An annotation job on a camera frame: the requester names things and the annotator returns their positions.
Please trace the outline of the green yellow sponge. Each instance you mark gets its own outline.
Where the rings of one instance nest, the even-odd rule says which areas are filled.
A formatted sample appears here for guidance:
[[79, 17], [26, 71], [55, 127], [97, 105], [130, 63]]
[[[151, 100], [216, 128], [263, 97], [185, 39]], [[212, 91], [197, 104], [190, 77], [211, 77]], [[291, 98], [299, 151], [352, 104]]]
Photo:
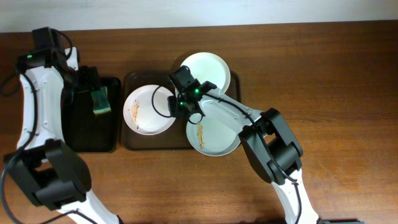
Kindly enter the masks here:
[[111, 107], [108, 102], [108, 89], [105, 86], [98, 90], [91, 92], [91, 99], [93, 100], [93, 113], [98, 116], [111, 112]]

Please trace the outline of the pinkish white plate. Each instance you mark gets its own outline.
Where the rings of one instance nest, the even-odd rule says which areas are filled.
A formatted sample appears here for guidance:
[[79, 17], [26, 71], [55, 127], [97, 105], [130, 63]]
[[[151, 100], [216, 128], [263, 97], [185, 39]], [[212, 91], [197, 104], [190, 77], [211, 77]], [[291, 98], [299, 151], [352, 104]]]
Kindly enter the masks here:
[[156, 135], [169, 129], [175, 118], [160, 116], [153, 109], [152, 94], [158, 85], [145, 85], [130, 93], [123, 106], [123, 118], [127, 126], [141, 135]]

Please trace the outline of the pale blue plate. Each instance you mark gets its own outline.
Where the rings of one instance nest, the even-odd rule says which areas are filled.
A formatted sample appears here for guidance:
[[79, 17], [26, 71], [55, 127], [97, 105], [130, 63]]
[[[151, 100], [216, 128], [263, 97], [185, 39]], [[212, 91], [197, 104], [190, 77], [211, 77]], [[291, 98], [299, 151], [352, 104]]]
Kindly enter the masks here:
[[207, 156], [224, 156], [233, 152], [241, 143], [238, 135], [223, 123], [201, 114], [193, 114], [186, 126], [191, 146]]

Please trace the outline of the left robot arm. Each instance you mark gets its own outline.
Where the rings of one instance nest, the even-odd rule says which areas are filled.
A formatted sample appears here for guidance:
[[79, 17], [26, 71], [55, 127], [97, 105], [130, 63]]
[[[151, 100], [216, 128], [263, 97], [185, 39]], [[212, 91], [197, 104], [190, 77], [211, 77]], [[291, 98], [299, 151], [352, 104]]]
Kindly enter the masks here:
[[4, 156], [1, 185], [10, 175], [33, 205], [76, 223], [121, 223], [95, 195], [86, 162], [63, 137], [62, 101], [78, 85], [78, 51], [73, 45], [65, 49], [65, 34], [56, 29], [36, 29], [32, 37], [35, 49], [16, 63], [23, 124], [17, 151]]

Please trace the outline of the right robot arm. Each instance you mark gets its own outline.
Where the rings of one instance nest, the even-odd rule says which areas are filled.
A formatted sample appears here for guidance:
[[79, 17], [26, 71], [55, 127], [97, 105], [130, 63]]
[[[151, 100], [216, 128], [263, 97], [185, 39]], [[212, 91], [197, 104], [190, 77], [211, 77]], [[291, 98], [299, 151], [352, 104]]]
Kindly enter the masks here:
[[225, 95], [214, 83], [200, 83], [187, 66], [172, 72], [169, 80], [178, 91], [168, 98], [173, 117], [200, 114], [232, 129], [255, 173], [275, 189], [285, 222], [320, 223], [303, 184], [303, 149], [278, 110], [261, 111], [245, 106]]

